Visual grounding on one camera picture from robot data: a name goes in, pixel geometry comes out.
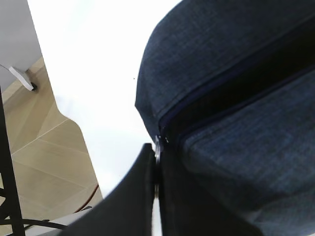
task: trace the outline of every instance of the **tile floor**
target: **tile floor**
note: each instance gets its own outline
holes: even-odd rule
[[[38,91],[16,81],[2,94],[21,211],[56,219],[82,205],[97,180],[80,128],[57,109],[43,60],[28,73]],[[101,199],[98,190],[89,205]],[[0,226],[0,236],[10,231]]]

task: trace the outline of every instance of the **black cable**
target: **black cable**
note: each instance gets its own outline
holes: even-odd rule
[[[22,219],[22,222],[24,225],[32,225],[32,226],[38,225],[38,226],[54,228],[54,229],[59,229],[59,230],[64,230],[67,227],[66,225],[53,223],[53,222],[45,222],[41,220]],[[11,219],[0,220],[0,225],[12,225],[12,223],[13,221]]]
[[[24,227],[24,230],[26,231],[27,229],[29,229],[29,228],[32,227],[32,226],[34,226],[34,225],[26,225],[26,226]],[[6,235],[6,236],[14,236],[14,233],[11,233],[11,234]]]

